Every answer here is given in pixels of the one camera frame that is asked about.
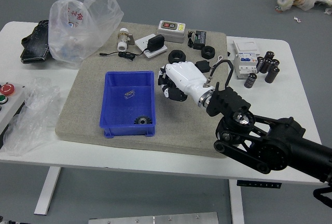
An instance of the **white table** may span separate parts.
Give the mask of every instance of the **white table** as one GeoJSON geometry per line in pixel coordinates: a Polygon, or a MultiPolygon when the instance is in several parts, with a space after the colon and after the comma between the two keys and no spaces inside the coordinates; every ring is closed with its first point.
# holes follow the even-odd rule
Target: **white table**
{"type": "MultiPolygon", "coordinates": [[[[60,87],[61,104],[65,103],[77,74],[77,69],[56,61],[43,64],[22,64],[21,39],[30,35],[36,23],[10,22],[0,32],[0,61],[2,80],[25,84],[34,77],[51,78],[60,87]]],[[[228,51],[235,54],[232,40],[227,37],[228,51]]],[[[247,89],[235,74],[230,85],[246,101],[251,112],[269,118],[293,116],[307,129],[304,138],[321,144],[309,103],[304,92],[289,45],[281,40],[255,39],[261,54],[272,50],[280,60],[280,73],[272,84],[264,82],[262,74],[254,86],[247,89]]],[[[147,150],[131,150],[61,141],[54,130],[49,131],[49,144],[20,157],[0,152],[0,161],[55,167],[119,170],[158,174],[191,175],[226,179],[260,180],[280,183],[316,184],[312,178],[291,167],[264,175],[231,158],[209,158],[147,150]]]]}

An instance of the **table leg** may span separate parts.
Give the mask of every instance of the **table leg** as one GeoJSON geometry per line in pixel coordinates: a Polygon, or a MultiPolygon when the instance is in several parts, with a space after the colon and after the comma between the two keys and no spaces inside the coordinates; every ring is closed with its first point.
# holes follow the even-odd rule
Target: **table leg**
{"type": "Polygon", "coordinates": [[[229,181],[230,206],[232,211],[232,223],[244,224],[241,187],[237,186],[237,180],[229,181]]]}
{"type": "Polygon", "coordinates": [[[51,166],[48,170],[43,189],[41,190],[35,215],[46,215],[50,205],[54,189],[57,185],[61,167],[51,166]]]}

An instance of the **red button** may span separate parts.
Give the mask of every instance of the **red button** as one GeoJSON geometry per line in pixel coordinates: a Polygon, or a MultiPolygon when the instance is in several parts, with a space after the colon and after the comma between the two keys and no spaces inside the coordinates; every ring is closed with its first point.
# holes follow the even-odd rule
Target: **red button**
{"type": "Polygon", "coordinates": [[[0,93],[5,95],[5,96],[9,96],[12,93],[14,93],[15,91],[15,87],[13,84],[4,84],[1,88],[0,88],[0,93]]]}

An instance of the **gray floor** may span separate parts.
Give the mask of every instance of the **gray floor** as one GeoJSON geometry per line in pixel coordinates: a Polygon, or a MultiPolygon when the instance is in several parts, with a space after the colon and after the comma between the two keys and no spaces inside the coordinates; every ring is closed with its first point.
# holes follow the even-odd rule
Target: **gray floor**
{"type": "MultiPolygon", "coordinates": [[[[48,19],[55,1],[0,0],[0,28],[10,21],[48,19]]],[[[332,147],[332,16],[323,14],[326,6],[317,5],[309,11],[293,7],[276,13],[276,0],[117,1],[127,22],[157,25],[166,19],[228,36],[287,41],[322,143],[332,147]],[[302,22],[297,23],[294,17],[302,22]]],[[[217,211],[220,224],[231,223],[225,180],[76,169],[62,170],[48,215],[35,216],[47,171],[46,167],[0,164],[0,215],[31,223],[87,223],[89,218],[217,211]]],[[[330,223],[332,209],[313,198],[315,188],[242,188],[245,223],[330,223]]]]}

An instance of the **blue plastic bin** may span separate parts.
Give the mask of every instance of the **blue plastic bin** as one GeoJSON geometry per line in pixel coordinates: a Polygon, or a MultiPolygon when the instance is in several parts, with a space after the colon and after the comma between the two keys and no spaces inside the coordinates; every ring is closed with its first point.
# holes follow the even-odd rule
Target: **blue plastic bin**
{"type": "Polygon", "coordinates": [[[99,126],[108,138],[124,135],[154,136],[154,72],[107,72],[99,126]],[[136,123],[141,116],[146,116],[151,123],[136,123]]]}

